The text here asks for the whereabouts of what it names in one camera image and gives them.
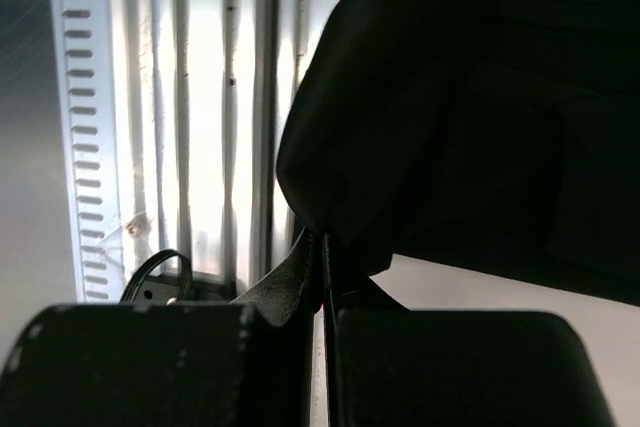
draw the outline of metal frame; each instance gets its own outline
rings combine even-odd
[[[275,152],[336,2],[52,0],[79,300],[164,248],[240,294],[286,257]]]

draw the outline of black cloth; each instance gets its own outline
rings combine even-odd
[[[640,0],[342,0],[277,170],[353,249],[640,305]]]

